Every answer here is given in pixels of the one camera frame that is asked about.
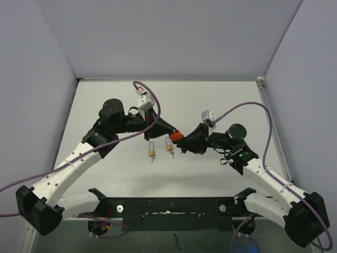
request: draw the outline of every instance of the gray floor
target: gray floor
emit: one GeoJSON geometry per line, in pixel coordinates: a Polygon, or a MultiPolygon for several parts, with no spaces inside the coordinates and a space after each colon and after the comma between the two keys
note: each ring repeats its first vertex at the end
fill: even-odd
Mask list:
{"type": "MultiPolygon", "coordinates": [[[[112,227],[106,235],[121,232],[117,226],[112,227]]],[[[178,232],[180,246],[183,252],[212,253],[229,252],[233,232],[218,232],[216,230],[201,230],[178,232]]],[[[261,252],[272,253],[308,253],[309,247],[303,249],[295,245],[278,225],[265,220],[256,221],[256,230],[252,236],[261,248],[261,252]]],[[[37,235],[32,253],[103,253],[103,252],[179,252],[172,232],[145,231],[130,232],[116,239],[89,238],[86,220],[63,221],[60,226],[47,236],[37,235]]],[[[258,253],[254,244],[247,238],[237,238],[236,253],[258,253]]]]}

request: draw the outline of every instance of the white tabletop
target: white tabletop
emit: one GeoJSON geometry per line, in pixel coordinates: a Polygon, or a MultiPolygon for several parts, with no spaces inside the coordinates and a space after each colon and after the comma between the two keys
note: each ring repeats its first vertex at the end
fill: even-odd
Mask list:
{"type": "MultiPolygon", "coordinates": [[[[162,107],[161,117],[184,135],[201,122],[201,113],[215,117],[233,106],[261,102],[255,82],[145,82],[156,94],[162,107]]],[[[104,101],[117,98],[127,112],[136,106],[137,94],[132,82],[81,81],[75,95],[56,165],[62,162],[98,119],[104,101]]],[[[247,129],[246,142],[262,157],[268,124],[265,112],[246,105],[217,124],[216,132],[225,132],[233,123],[247,129]]],[[[151,164],[148,142],[143,135],[119,143],[102,161],[88,169],[65,193],[78,194],[97,188],[108,197],[228,197],[247,187],[267,195],[259,186],[230,166],[220,165],[222,155],[212,149],[206,154],[186,153],[174,147],[175,159],[166,151],[165,137],[152,140],[156,159],[151,164]]],[[[271,142],[267,165],[282,174],[275,145],[271,142]]]]}

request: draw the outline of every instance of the gray wall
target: gray wall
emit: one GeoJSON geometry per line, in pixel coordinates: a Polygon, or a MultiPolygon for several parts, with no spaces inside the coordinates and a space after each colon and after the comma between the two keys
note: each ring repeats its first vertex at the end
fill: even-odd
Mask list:
{"type": "MultiPolygon", "coordinates": [[[[35,2],[2,1],[1,187],[52,168],[76,83],[35,2]]],[[[17,212],[17,188],[0,193],[0,213],[17,212]]],[[[19,252],[26,227],[22,217],[0,218],[0,252],[19,252]]]]}
{"type": "Polygon", "coordinates": [[[302,0],[36,0],[77,77],[265,74],[302,0]]]}
{"type": "Polygon", "coordinates": [[[323,196],[335,240],[336,10],[335,0],[304,0],[266,74],[267,95],[295,182],[323,196]]]}

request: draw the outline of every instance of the orange object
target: orange object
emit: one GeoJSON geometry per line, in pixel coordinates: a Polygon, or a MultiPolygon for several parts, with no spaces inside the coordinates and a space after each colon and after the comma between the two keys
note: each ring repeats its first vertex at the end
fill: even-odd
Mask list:
{"type": "Polygon", "coordinates": [[[174,133],[170,134],[171,141],[178,141],[178,140],[180,140],[183,137],[184,136],[181,134],[180,131],[175,131],[174,133]]]}

